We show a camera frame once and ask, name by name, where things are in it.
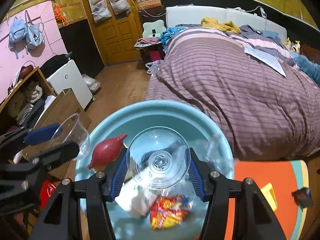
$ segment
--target pink wall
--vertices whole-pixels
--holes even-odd
[[[44,43],[34,50],[29,50],[28,54],[26,54],[24,48],[25,41],[19,41],[16,45],[19,58],[16,59],[14,50],[11,51],[8,47],[9,29],[15,16],[25,19],[25,11],[12,16],[0,24],[0,102],[8,94],[7,89],[12,77],[26,61],[31,60],[36,66],[42,66],[44,62],[54,55],[67,53],[56,20],[54,19],[51,1],[34,5],[27,10],[34,24],[40,22],[44,24]]]

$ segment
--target carrot decoration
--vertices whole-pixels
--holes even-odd
[[[56,19],[56,21],[62,21],[62,26],[68,26],[69,23],[67,22],[67,17],[65,15],[61,15],[61,8],[59,4],[56,4],[54,6],[54,18]]]

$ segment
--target colorful stool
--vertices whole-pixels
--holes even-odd
[[[307,209],[295,202],[292,192],[309,187],[308,169],[304,161],[243,162],[235,164],[235,180],[252,178],[259,188],[272,184],[277,201],[276,217],[287,239],[298,240],[306,218]],[[229,201],[225,240],[233,234],[235,200]]]

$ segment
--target white headboard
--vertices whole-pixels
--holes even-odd
[[[204,17],[216,18],[218,22],[232,20],[236,25],[248,24],[257,30],[267,30],[279,33],[282,42],[287,40],[287,30],[269,20],[251,13],[212,6],[174,6],[166,8],[167,27],[178,24],[200,24]]]

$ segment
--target stuffed toy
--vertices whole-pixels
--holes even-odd
[[[284,45],[286,46],[286,48],[287,48],[288,50],[290,50],[291,41],[290,41],[289,37],[288,37],[287,40],[285,41]]]
[[[300,54],[300,41],[296,41],[296,43],[291,46],[290,50]]]

